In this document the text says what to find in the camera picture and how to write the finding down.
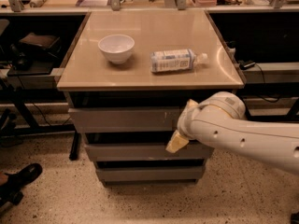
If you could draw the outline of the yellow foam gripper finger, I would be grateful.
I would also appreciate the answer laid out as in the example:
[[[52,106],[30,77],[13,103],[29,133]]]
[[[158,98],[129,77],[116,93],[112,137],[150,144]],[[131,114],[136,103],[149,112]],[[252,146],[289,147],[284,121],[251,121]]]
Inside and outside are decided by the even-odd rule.
[[[176,153],[183,147],[187,146],[189,143],[189,139],[184,135],[180,134],[178,130],[175,130],[172,134],[165,150],[170,153]]]
[[[196,101],[194,101],[193,99],[190,99],[186,106],[185,106],[185,109],[187,111],[189,111],[190,109],[193,109],[193,108],[196,108],[198,106],[198,103]]]

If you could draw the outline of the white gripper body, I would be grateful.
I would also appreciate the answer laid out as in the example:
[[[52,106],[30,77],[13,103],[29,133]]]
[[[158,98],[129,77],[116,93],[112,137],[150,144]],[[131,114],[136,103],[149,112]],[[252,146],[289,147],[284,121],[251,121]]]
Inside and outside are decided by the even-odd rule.
[[[201,108],[199,105],[185,106],[178,119],[177,128],[179,133],[188,139],[198,139],[202,134],[202,121],[198,118],[200,114]]]

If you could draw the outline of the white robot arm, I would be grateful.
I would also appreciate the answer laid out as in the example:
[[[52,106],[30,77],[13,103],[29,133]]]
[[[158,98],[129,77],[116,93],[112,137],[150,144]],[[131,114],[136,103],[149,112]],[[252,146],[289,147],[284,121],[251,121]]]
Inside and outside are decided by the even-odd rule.
[[[299,175],[299,124],[249,121],[245,111],[244,103],[227,91],[200,103],[189,100],[166,150],[175,153],[197,140]]]

